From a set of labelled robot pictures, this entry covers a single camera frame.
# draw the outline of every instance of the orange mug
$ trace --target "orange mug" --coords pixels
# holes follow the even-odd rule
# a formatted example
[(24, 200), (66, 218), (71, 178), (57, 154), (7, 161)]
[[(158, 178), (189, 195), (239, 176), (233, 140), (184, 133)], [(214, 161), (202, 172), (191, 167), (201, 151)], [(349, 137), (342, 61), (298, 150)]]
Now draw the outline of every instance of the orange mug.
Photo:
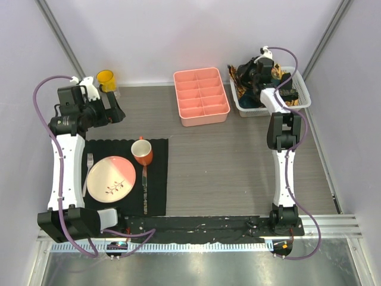
[(148, 166), (152, 162), (153, 153), (151, 143), (144, 140), (142, 136), (132, 144), (131, 153), (135, 160), (143, 166)]

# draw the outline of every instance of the plastic basket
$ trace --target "plastic basket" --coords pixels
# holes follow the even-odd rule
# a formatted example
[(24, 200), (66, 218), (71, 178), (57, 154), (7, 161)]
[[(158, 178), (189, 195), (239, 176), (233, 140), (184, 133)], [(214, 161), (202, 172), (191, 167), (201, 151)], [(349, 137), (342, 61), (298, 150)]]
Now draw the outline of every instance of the plastic basket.
[[(294, 67), (282, 67), (282, 71), (287, 73), (293, 73)], [(234, 81), (230, 78), (230, 87), (232, 89), (233, 99), (241, 117), (254, 117), (254, 116), (268, 116), (270, 113), (267, 108), (242, 108), (239, 106), (236, 86)], [(304, 83), (299, 71), (296, 71), (295, 76), (292, 78), (292, 87), (299, 93), (299, 105), (291, 106), (290, 109), (300, 110), (302, 108), (309, 107), (311, 105), (310, 93)]]
[(173, 79), (183, 126), (226, 120), (230, 106), (217, 68), (178, 71)]

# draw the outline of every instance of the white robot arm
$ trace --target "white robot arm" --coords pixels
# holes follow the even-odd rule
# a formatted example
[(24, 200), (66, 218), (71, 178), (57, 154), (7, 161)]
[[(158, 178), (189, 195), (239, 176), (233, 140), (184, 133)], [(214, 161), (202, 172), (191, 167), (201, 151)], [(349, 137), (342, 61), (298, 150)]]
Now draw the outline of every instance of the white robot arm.
[[(260, 100), (266, 106), (270, 114), (273, 113), (286, 113), (289, 114), (290, 111), (284, 110), (283, 106), (286, 106), (285, 102), (279, 95), (279, 92), (275, 92), (275, 88), (266, 88), (261, 91)], [(276, 101), (275, 96), (282, 103), (282, 106)], [(288, 189), (286, 187), (286, 153), (287, 149), (282, 149), (281, 151), (273, 150), (273, 157), (275, 162), (275, 195), (274, 195), (274, 205), (279, 207), (293, 207), (295, 202), (290, 197)], [(291, 193), (295, 196), (293, 192), (293, 160), (295, 157), (295, 152), (289, 153), (288, 160), (288, 182), (291, 189)]]
[(247, 64), (237, 69), (237, 78), (242, 86), (252, 89), (254, 102), (261, 102), (270, 112), (271, 119), (267, 132), (267, 146), (272, 150), (275, 161), (275, 196), (270, 212), (270, 226), (273, 232), (281, 233), (295, 227), (300, 220), (298, 208), (286, 186), (287, 181), (290, 192), (293, 191), (293, 163), (295, 150), (288, 151), (300, 140), (301, 117), (290, 112), (279, 95), (273, 82), (272, 70), (274, 67), (273, 54), (267, 46), (260, 50), (261, 55), (252, 58)]
[[(49, 128), (60, 143), (64, 159), (63, 210), (68, 231), (75, 239), (96, 237), (100, 231), (118, 224), (116, 209), (90, 210), (85, 208), (82, 197), (81, 165), (85, 135), (88, 128), (105, 126), (122, 121), (125, 114), (120, 109), (113, 92), (107, 92), (110, 108), (105, 109), (93, 77), (81, 82), (76, 77), (75, 85), (58, 89), (60, 116), (51, 119)], [(60, 184), (60, 155), (52, 141), (54, 152), (53, 184), (48, 211), (38, 214), (39, 226), (56, 242), (66, 241), (58, 220), (58, 187)]]

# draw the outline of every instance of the white basket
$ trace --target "white basket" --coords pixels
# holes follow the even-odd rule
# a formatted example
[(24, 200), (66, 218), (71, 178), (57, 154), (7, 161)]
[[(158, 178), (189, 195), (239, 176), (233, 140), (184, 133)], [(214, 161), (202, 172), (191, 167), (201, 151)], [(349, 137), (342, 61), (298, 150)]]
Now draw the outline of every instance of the white basket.
[[(294, 67), (282, 67), (282, 71), (287, 73), (293, 73), (295, 70)], [(267, 108), (242, 108), (239, 106), (236, 86), (232, 78), (230, 78), (230, 87), (232, 88), (232, 94), (236, 107), (239, 110), (239, 115), (241, 117), (254, 117), (254, 116), (268, 116), (270, 113)], [(291, 106), (290, 109), (300, 110), (302, 108), (309, 107), (311, 105), (310, 94), (308, 93), (307, 87), (304, 83), (302, 76), (299, 71), (296, 71), (295, 75), (292, 78), (292, 87), (296, 89), (299, 93), (299, 105)]]

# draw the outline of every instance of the mug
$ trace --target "mug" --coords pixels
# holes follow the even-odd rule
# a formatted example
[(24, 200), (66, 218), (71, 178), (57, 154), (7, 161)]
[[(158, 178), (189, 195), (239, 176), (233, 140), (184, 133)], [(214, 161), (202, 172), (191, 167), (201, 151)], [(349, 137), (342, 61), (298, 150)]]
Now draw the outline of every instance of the mug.
[(99, 84), (102, 85), (103, 92), (116, 91), (117, 82), (114, 73), (111, 70), (103, 70), (96, 75)]
[(153, 153), (151, 143), (144, 140), (142, 136), (132, 144), (131, 153), (135, 160), (143, 166), (148, 166), (152, 162)]

